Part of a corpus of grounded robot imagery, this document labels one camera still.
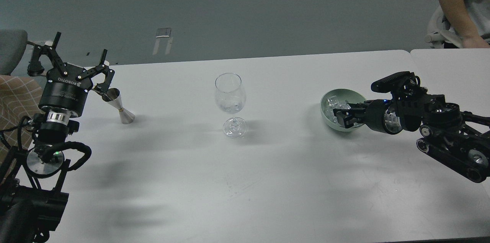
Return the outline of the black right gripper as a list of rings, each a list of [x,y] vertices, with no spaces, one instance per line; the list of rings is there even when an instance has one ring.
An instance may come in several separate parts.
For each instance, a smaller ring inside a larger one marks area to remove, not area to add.
[[[336,116],[339,126],[345,129],[357,128],[365,124],[373,131],[390,135],[402,131],[400,118],[397,116],[394,106],[386,99],[373,100],[367,107],[334,108],[333,114]]]

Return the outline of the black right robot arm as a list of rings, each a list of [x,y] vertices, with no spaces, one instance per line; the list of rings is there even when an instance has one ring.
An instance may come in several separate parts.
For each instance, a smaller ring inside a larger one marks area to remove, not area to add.
[[[334,109],[338,124],[347,129],[364,124],[373,131],[395,135],[419,131],[418,149],[475,183],[489,177],[489,132],[479,132],[469,122],[489,126],[489,118],[461,111],[444,95],[431,95],[413,72],[397,72],[371,84],[391,99],[366,100]]]

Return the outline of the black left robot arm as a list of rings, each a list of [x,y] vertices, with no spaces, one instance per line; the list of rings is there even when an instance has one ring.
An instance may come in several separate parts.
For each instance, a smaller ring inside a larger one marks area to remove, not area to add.
[[[58,227],[69,194],[62,191],[66,175],[91,157],[82,142],[67,141],[79,130],[90,91],[105,95],[115,72],[106,62],[92,68],[65,63],[52,44],[35,44],[28,65],[29,76],[47,79],[38,102],[39,113],[23,116],[1,130],[7,154],[1,163],[1,242],[45,243]]]

